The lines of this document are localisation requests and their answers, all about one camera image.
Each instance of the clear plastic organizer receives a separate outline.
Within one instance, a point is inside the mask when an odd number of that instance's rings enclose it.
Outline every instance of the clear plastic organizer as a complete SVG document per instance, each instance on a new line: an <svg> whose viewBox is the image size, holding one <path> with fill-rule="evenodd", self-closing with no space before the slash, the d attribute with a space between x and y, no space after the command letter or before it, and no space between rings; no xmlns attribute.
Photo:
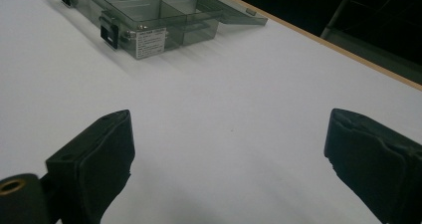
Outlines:
<svg viewBox="0 0 422 224"><path fill-rule="evenodd" d="M101 30L113 48L136 59L213 39L220 22L265 25L267 18L232 0L63 0Z"/></svg>

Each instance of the table surface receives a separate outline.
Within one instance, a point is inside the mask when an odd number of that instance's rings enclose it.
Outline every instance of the table surface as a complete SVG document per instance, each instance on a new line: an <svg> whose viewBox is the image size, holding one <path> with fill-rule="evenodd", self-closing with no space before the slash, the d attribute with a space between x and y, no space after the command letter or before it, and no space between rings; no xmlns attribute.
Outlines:
<svg viewBox="0 0 422 224"><path fill-rule="evenodd" d="M422 93L270 20L137 61L60 0L0 0L0 179L129 109L103 223L379 223L323 156L333 108L422 143Z"/></svg>

